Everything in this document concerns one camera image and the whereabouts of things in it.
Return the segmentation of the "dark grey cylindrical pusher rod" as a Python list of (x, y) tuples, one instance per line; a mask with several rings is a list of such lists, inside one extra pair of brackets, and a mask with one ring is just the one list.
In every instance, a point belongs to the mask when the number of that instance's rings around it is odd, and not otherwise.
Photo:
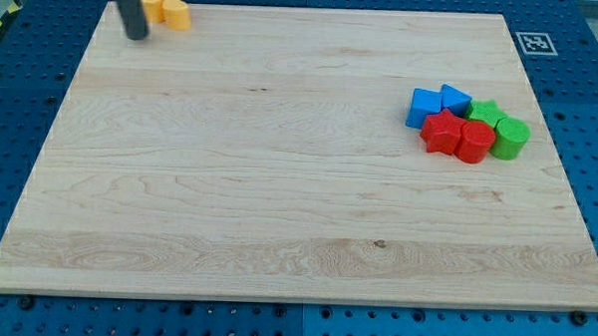
[(126, 29), (127, 37), (132, 41), (140, 41), (149, 33), (149, 25), (141, 0), (116, 0), (118, 11)]

